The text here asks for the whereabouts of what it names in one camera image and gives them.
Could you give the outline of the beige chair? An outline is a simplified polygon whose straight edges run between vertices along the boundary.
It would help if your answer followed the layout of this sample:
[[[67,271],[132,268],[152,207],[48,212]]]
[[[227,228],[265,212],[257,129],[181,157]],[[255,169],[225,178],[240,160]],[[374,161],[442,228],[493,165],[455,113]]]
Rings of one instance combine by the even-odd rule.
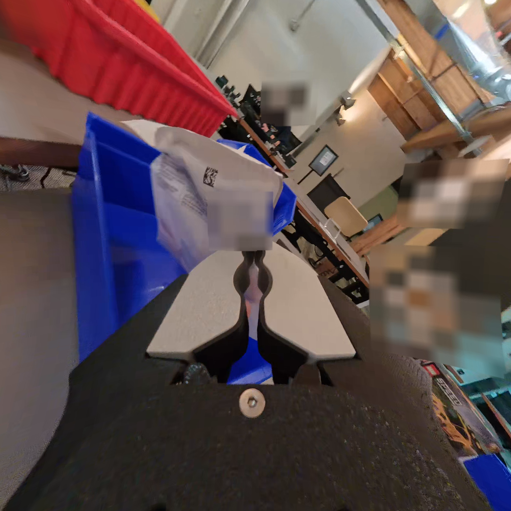
[[[328,204],[324,208],[324,213],[328,219],[335,222],[347,239],[361,233],[368,226],[368,220],[347,197],[339,197]]]

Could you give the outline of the toy car set box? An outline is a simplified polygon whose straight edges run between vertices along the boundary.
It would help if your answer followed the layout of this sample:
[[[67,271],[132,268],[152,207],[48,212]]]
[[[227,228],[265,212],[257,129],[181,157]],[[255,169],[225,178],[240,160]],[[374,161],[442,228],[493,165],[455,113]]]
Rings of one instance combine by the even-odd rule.
[[[432,380],[433,410],[460,461],[500,454],[503,446],[494,428],[434,362],[418,361]]]

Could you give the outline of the long blue storage bin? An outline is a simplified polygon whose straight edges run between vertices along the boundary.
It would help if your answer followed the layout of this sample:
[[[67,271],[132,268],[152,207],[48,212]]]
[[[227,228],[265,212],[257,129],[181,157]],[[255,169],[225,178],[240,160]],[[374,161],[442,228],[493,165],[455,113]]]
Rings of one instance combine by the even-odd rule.
[[[223,144],[233,150],[244,153],[260,163],[272,168],[257,148],[249,143],[237,142],[225,138],[219,138],[216,142]],[[296,194],[283,182],[282,190],[273,209],[273,235],[276,236],[283,228],[288,226],[294,218],[297,197]]]

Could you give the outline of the short blue storage bin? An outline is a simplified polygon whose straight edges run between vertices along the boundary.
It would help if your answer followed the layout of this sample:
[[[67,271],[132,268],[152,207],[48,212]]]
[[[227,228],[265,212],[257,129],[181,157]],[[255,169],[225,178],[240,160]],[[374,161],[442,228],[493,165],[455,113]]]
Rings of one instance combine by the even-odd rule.
[[[79,362],[186,271],[157,240],[157,150],[89,113],[72,186]]]

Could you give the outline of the white brick-print paper bag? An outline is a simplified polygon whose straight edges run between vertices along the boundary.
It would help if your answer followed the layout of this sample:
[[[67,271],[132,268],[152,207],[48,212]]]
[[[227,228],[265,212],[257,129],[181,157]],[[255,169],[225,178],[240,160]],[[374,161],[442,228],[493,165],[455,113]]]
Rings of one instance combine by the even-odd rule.
[[[272,248],[283,187],[274,170],[191,131],[146,120],[125,124],[158,156],[150,166],[157,240],[187,274],[217,251]]]

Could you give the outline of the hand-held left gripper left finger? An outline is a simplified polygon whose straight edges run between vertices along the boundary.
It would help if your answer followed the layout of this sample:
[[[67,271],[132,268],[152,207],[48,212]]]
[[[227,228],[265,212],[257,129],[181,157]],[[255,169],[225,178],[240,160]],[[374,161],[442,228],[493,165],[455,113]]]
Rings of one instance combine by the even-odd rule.
[[[245,292],[252,252],[217,251],[185,279],[147,347],[162,360],[203,364],[218,382],[228,381],[249,338]]]

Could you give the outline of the framed sign on stand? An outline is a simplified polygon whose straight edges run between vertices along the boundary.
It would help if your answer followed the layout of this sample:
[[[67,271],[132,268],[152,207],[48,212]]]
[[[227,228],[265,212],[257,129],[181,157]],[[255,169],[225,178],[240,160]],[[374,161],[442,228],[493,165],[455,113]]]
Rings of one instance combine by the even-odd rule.
[[[324,175],[338,157],[339,155],[330,146],[324,145],[309,163],[310,173],[315,173],[318,176]]]

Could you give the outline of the red storage bin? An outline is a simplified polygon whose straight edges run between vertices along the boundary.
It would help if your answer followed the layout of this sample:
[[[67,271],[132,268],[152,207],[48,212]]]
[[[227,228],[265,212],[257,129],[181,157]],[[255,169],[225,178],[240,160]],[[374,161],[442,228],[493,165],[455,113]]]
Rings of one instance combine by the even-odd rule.
[[[71,92],[210,137],[233,106],[135,1],[1,1],[8,35]]]

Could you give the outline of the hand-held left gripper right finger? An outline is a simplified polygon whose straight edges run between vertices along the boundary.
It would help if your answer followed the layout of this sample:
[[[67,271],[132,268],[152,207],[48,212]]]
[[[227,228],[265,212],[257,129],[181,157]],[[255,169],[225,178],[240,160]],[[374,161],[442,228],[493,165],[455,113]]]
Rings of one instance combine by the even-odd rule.
[[[314,270],[275,243],[270,250],[257,252],[257,269],[258,350],[271,366],[273,382],[289,382],[303,366],[355,357]]]

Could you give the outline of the wooden top office table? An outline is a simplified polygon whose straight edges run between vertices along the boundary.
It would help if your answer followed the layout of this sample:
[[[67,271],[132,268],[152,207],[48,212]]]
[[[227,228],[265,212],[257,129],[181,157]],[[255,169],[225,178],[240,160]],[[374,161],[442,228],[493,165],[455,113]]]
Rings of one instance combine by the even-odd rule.
[[[369,278],[365,271],[365,262],[356,254],[349,243],[341,236],[333,238],[326,229],[327,217],[316,207],[306,193],[300,188],[293,189],[293,193],[297,197],[296,206],[307,219],[321,234],[322,238],[334,249],[337,258],[346,263],[359,280],[369,288]]]
[[[235,122],[246,132],[248,140],[255,145],[266,160],[271,161],[275,170],[282,174],[288,174],[296,165],[296,160],[291,154],[284,154],[270,142],[263,141],[243,117],[236,116]]]

